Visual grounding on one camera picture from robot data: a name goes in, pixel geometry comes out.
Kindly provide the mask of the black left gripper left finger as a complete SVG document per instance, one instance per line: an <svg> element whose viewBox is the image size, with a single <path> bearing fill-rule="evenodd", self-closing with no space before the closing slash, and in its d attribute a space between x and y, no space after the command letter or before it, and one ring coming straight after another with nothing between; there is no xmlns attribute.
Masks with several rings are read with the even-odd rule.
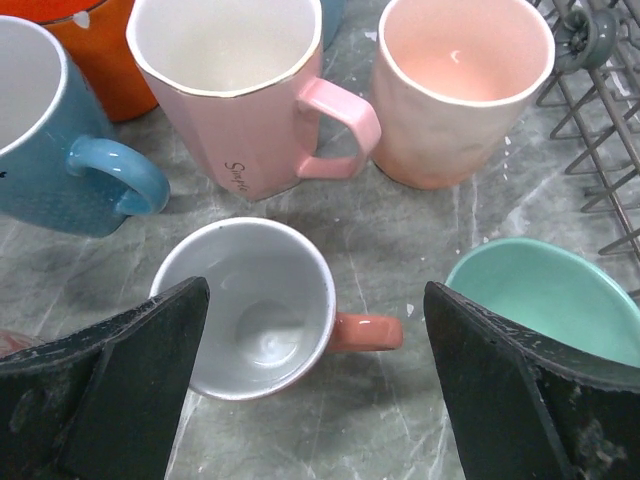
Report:
<svg viewBox="0 0 640 480"><path fill-rule="evenodd" d="M191 277L1 358L2 478L164 478L208 303Z"/></svg>

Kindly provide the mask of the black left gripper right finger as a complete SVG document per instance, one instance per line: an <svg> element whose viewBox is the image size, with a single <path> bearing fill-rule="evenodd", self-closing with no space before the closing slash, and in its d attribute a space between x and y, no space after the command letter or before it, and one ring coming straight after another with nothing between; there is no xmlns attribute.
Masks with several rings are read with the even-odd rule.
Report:
<svg viewBox="0 0 640 480"><path fill-rule="evenodd" d="M501 317L438 282L423 310L468 479L636 479L639 370Z"/></svg>

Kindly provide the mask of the mint green mug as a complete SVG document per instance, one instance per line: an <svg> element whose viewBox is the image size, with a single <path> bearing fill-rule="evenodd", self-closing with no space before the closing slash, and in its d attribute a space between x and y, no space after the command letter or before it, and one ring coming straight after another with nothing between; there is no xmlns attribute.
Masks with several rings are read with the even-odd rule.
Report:
<svg viewBox="0 0 640 480"><path fill-rule="evenodd" d="M577 254L525 237L493 240L462 257L445 285L573 348L639 365L639 307Z"/></svg>

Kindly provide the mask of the small coral mug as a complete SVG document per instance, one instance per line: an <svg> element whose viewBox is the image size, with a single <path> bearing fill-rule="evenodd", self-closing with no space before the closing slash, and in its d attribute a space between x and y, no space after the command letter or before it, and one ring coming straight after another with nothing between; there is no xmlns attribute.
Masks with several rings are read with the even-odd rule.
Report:
<svg viewBox="0 0 640 480"><path fill-rule="evenodd" d="M326 352L395 350L399 319L341 313L334 279L316 246L282 223L238 217L206 225L164 259L149 294L206 279L209 306L190 387L223 400L280 391Z"/></svg>

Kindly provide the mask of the dark blue textured mug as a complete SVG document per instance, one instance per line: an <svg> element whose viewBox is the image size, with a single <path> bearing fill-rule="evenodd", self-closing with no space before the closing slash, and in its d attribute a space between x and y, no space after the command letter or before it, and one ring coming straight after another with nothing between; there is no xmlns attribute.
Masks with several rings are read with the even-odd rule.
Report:
<svg viewBox="0 0 640 480"><path fill-rule="evenodd" d="M129 216L161 212L165 174L117 141L62 44L1 18L1 211L67 234L105 237Z"/></svg>

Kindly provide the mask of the salmon pink mug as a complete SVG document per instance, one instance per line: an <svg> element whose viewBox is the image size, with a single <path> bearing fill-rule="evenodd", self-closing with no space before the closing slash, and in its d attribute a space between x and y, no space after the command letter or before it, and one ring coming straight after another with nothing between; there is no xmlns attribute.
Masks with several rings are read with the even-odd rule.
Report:
<svg viewBox="0 0 640 480"><path fill-rule="evenodd" d="M457 185L491 157L550 76L553 35L527 1L391 1L378 26L372 157L418 189Z"/></svg>

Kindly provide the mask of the pink faceted mug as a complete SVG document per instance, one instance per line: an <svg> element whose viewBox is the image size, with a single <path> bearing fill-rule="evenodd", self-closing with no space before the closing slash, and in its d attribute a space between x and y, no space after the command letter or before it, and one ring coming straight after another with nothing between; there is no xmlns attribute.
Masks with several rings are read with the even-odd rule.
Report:
<svg viewBox="0 0 640 480"><path fill-rule="evenodd" d="M348 179L381 136L373 107L325 80L317 1L138 1L131 53L204 172L248 200Z"/></svg>

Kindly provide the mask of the orange mug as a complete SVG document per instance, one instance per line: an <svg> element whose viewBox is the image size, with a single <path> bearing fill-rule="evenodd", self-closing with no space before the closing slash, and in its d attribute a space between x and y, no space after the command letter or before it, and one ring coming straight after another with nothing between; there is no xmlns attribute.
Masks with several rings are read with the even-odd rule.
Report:
<svg viewBox="0 0 640 480"><path fill-rule="evenodd" d="M133 0L3 1L1 13L35 22L63 44L113 122L135 119L158 102L125 38Z"/></svg>

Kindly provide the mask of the light blue mug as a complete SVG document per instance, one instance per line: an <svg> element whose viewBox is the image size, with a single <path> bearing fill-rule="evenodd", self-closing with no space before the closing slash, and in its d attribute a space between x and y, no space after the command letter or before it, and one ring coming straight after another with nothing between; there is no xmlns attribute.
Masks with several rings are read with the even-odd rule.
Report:
<svg viewBox="0 0 640 480"><path fill-rule="evenodd" d="M342 23L346 0L321 0L323 49L327 50L333 42Z"/></svg>

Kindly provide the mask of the pink patterned mug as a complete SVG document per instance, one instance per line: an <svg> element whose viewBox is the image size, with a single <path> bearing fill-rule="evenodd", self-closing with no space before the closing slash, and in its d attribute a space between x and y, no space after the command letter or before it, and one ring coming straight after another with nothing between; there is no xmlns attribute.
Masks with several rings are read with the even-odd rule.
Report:
<svg viewBox="0 0 640 480"><path fill-rule="evenodd" d="M38 337L32 337L6 329L0 330L0 358L5 358L19 351L43 344L45 344L45 341Z"/></svg>

